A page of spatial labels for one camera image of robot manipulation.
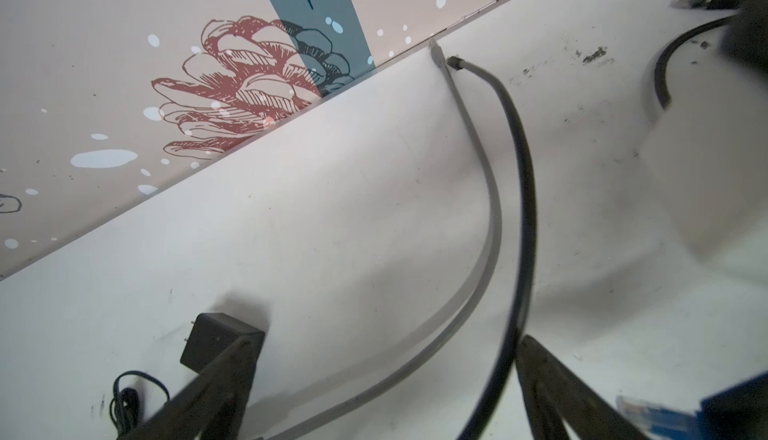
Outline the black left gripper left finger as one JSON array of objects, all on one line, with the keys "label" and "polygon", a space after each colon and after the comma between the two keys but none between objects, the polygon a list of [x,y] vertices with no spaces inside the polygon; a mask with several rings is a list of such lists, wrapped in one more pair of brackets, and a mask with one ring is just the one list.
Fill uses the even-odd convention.
[{"label": "black left gripper left finger", "polygon": [[262,342],[241,337],[123,439],[236,439]]}]

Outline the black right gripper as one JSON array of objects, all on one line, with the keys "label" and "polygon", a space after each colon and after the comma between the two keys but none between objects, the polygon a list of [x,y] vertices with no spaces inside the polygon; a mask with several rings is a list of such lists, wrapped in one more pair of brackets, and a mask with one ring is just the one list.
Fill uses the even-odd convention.
[{"label": "black right gripper", "polygon": [[704,439],[767,439],[767,373],[703,399]]}]

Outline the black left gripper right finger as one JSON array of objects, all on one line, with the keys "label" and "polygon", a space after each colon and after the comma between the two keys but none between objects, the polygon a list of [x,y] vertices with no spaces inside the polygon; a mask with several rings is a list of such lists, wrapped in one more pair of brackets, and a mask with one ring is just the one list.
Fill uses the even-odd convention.
[{"label": "black left gripper right finger", "polygon": [[518,378],[535,439],[643,439],[645,435],[531,336],[518,349]]}]

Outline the black adapter with cord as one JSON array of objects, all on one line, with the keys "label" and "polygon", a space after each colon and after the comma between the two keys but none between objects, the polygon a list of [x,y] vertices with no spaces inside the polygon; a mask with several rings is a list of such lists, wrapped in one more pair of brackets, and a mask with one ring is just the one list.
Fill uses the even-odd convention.
[{"label": "black adapter with cord", "polygon": [[[198,376],[218,355],[241,337],[260,340],[262,350],[266,333],[224,313],[202,313],[194,321],[180,363]],[[170,395],[170,391],[160,380],[148,373],[129,370],[120,374],[113,382],[113,399],[110,403],[110,419],[119,439],[123,439],[123,434],[145,422],[141,419],[138,391],[120,386],[120,381],[125,377],[138,377],[156,385],[165,395],[166,402],[175,397]]]}]

